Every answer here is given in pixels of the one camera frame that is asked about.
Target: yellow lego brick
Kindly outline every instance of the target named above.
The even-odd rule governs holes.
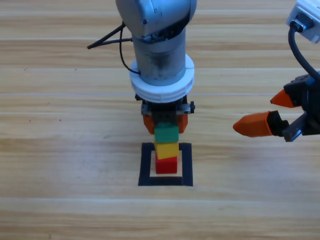
[[[159,160],[179,156],[179,143],[155,143],[155,153]]]

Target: white ring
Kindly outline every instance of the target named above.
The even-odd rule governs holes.
[[[185,56],[185,74],[176,83],[168,86],[153,86],[144,82],[140,75],[130,72],[131,85],[135,93],[142,99],[152,103],[171,103],[182,99],[192,89],[195,82],[195,64],[192,59]],[[138,70],[137,60],[131,69]]]

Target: green lego brick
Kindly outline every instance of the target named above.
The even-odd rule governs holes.
[[[160,144],[179,142],[178,125],[161,122],[154,127],[155,142]]]

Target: red lego brick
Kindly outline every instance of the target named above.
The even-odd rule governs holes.
[[[176,174],[178,172],[178,157],[158,159],[155,155],[155,172],[156,174]]]

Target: cable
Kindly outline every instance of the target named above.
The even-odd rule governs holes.
[[[107,34],[106,36],[101,38],[100,40],[96,41],[95,43],[89,45],[87,48],[88,49],[93,49],[93,48],[98,47],[98,45],[102,44],[104,41],[108,40],[113,35],[115,35],[116,33],[120,32],[121,30],[123,30],[125,27],[126,27],[125,23],[122,22],[122,24],[120,26],[118,26],[115,30],[113,30],[112,32],[110,32],[109,34]]]
[[[130,67],[127,66],[127,64],[125,63],[125,60],[124,60],[124,56],[122,54],[122,35],[123,35],[123,32],[124,32],[124,29],[122,28],[120,30],[120,43],[119,43],[119,50],[120,50],[120,57],[121,57],[121,61],[123,63],[123,65],[125,66],[126,69],[128,69],[130,72],[134,73],[134,74],[138,74],[140,75],[140,72],[139,71],[134,71],[132,70]]]
[[[320,74],[308,63],[308,61],[301,54],[295,40],[295,33],[303,33],[304,31],[309,30],[314,26],[315,22],[312,18],[303,13],[298,14],[290,23],[288,42],[295,59],[311,77],[313,77],[317,82],[320,83]]]
[[[297,28],[294,26],[290,27],[288,34],[288,41],[293,55],[299,64],[306,70],[306,72],[313,77],[316,81],[320,82],[320,74],[308,63],[308,61],[304,58],[301,52],[298,49],[298,46],[295,41],[295,33],[297,32]]]
[[[132,42],[132,41],[133,41],[132,38],[124,38],[124,39],[121,40],[122,43],[123,43],[123,42]],[[118,43],[120,43],[120,39],[111,40],[111,41],[105,41],[105,42],[103,42],[103,43],[101,43],[101,44],[99,44],[99,45],[97,45],[97,46],[92,47],[92,48],[97,48],[97,47],[101,47],[101,46],[105,46],[105,45],[110,45],[110,44],[118,44]]]

